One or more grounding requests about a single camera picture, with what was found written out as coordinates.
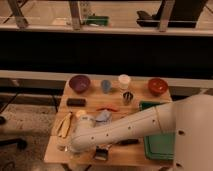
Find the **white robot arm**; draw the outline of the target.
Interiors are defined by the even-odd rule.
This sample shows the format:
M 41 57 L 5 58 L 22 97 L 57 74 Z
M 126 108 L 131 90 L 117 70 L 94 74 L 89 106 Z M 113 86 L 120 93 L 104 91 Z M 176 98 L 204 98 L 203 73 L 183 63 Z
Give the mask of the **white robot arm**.
M 131 114 L 109 124 L 92 127 L 80 119 L 71 135 L 71 150 L 175 133 L 173 171 L 213 171 L 213 96 L 197 94 Z

